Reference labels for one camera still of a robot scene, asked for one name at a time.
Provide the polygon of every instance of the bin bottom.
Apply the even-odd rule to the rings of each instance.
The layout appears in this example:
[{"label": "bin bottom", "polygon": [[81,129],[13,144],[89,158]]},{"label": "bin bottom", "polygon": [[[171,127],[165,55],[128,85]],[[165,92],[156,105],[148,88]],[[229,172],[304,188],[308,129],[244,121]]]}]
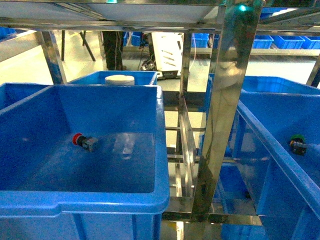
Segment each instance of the bin bottom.
[{"label": "bin bottom", "polygon": [[33,159],[25,178],[4,190],[150,193],[154,190],[155,141],[152,133],[87,135],[98,139],[88,151],[72,134],[52,142],[50,152]]}]

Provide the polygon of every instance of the metal shelf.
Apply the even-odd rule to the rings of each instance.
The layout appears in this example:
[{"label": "metal shelf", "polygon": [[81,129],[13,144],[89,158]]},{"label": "metal shelf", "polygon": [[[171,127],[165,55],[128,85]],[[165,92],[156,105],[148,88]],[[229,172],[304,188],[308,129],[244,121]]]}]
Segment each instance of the metal shelf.
[{"label": "metal shelf", "polygon": [[[177,143],[175,155],[168,156],[169,161],[175,163],[175,187],[176,196],[171,198],[168,210],[163,214],[164,221],[184,222],[180,231],[185,227],[185,238],[199,240],[203,238],[206,225],[216,224],[239,224],[261,226],[259,216],[248,212],[242,215],[227,215],[221,212],[212,211],[212,200],[216,190],[222,163],[230,161],[225,159],[224,154],[228,143],[230,130],[233,124],[238,100],[241,93],[248,61],[251,55],[282,55],[282,56],[319,56],[320,50],[282,50],[282,49],[253,49],[251,47],[254,36],[258,34],[270,35],[320,35],[314,23],[310,21],[308,11],[304,11],[303,22],[284,21],[275,19],[270,24],[258,24],[262,6],[269,6],[271,0],[242,0],[247,10],[237,10],[238,5],[233,0],[0,0],[0,4],[14,4],[15,7],[25,7],[29,4],[42,6],[43,13],[46,13],[46,6],[56,9],[56,6],[63,8],[63,11],[70,14],[70,19],[54,19],[51,14],[47,19],[39,18],[36,12],[29,12],[27,18],[3,18],[0,11],[0,26],[14,28],[28,28],[42,30],[29,35],[31,46],[41,44],[52,80],[55,84],[62,84],[66,81],[59,56],[56,39],[50,30],[111,30],[111,31],[170,31],[183,32],[184,46],[182,56],[182,71],[180,79],[180,90],[164,92],[164,104],[167,111],[178,111]],[[121,14],[119,19],[107,19],[105,12],[96,12],[93,5],[101,4],[101,7],[112,6]],[[277,0],[273,7],[289,8],[314,8],[319,7],[318,1],[314,0]],[[152,14],[159,11],[159,6],[190,6],[192,9],[206,9],[206,14],[197,21],[181,21],[169,19],[165,14],[160,16],[159,21],[127,20],[121,12],[123,6],[129,5],[134,11],[140,12],[140,7],[147,6],[153,10]],[[197,49],[197,53],[211,56],[210,68],[215,73],[213,92],[210,100],[210,110],[207,123],[205,117],[202,121],[202,129],[192,129],[188,112],[200,112],[204,105],[204,93],[188,92],[188,76],[190,57],[193,53],[191,38],[194,32],[220,34],[220,50]],[[314,76],[318,73],[320,57],[312,71],[309,84],[314,83]],[[195,144],[193,131],[204,130],[202,155],[195,155]],[[180,164],[184,164],[185,171],[182,172]],[[198,172],[195,171],[195,164],[199,163]]]}]

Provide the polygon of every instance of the plastic bin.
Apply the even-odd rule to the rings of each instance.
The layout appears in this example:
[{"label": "plastic bin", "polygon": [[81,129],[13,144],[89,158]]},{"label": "plastic bin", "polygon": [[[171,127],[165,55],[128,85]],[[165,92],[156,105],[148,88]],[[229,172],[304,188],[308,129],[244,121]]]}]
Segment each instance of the plastic bin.
[{"label": "plastic bin", "polygon": [[[250,196],[234,163],[223,163],[213,201],[220,201],[224,214],[248,214]],[[223,224],[222,240],[268,240],[263,226]]]},{"label": "plastic bin", "polygon": [[215,35],[214,35],[214,39],[213,39],[213,48],[214,48],[214,49],[217,49],[217,48],[218,48],[219,39],[220,39],[220,35],[219,35],[219,34],[215,34]]},{"label": "plastic bin", "polygon": [[14,28],[0,27],[0,39],[4,39],[15,33],[16,33],[16,30]]},{"label": "plastic bin", "polygon": [[132,46],[139,47],[141,44],[142,32],[134,31],[131,36]]},{"label": "plastic bin", "polygon": [[269,240],[262,226],[223,224],[222,240]]},{"label": "plastic bin", "polygon": [[300,36],[273,36],[279,49],[300,49],[305,40]]},{"label": "plastic bin", "polygon": [[123,36],[123,46],[127,46],[128,43],[128,39],[129,39],[129,32],[126,32]]},{"label": "plastic bin", "polygon": [[245,76],[242,90],[257,93],[320,95],[320,89],[276,76]]},{"label": "plastic bin", "polygon": [[268,35],[256,35],[253,41],[253,49],[269,49],[274,39]]},{"label": "plastic bin", "polygon": [[[169,203],[159,86],[55,85],[0,122],[0,239],[159,239]],[[73,145],[78,132],[99,147]]]},{"label": "plastic bin", "polygon": [[320,49],[320,36],[303,36],[303,49]]},{"label": "plastic bin", "polygon": [[[272,240],[320,238],[320,96],[243,92],[229,146]],[[289,142],[302,134],[304,156]]]},{"label": "plastic bin", "polygon": [[90,85],[103,84],[105,85],[105,78],[112,75],[130,75],[134,77],[135,85],[156,85],[157,73],[155,71],[96,71],[87,76],[80,77],[68,84]]},{"label": "plastic bin", "polygon": [[208,33],[193,33],[191,40],[191,47],[206,48],[208,47],[209,34]]},{"label": "plastic bin", "polygon": [[0,110],[48,87],[33,83],[4,83],[0,85]]}]

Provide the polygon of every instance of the green light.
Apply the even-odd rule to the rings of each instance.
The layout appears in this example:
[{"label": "green light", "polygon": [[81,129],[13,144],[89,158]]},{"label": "green light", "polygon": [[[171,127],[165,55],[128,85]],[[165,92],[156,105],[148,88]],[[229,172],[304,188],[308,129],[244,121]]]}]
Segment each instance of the green light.
[{"label": "green light", "polygon": [[245,10],[247,10],[246,6],[245,5],[241,5],[239,7],[240,11],[244,12]]}]

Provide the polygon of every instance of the red cap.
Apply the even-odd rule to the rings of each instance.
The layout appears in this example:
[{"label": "red cap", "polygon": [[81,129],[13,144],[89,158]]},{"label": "red cap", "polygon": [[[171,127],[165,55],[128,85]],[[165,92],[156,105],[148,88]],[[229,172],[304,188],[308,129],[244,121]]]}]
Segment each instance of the red cap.
[{"label": "red cap", "polygon": [[75,134],[75,135],[73,136],[73,138],[72,138],[72,143],[73,143],[74,145],[78,145],[78,144],[77,144],[77,140],[78,140],[78,138],[79,138],[81,135],[82,135],[82,133],[77,133],[77,134]]}]

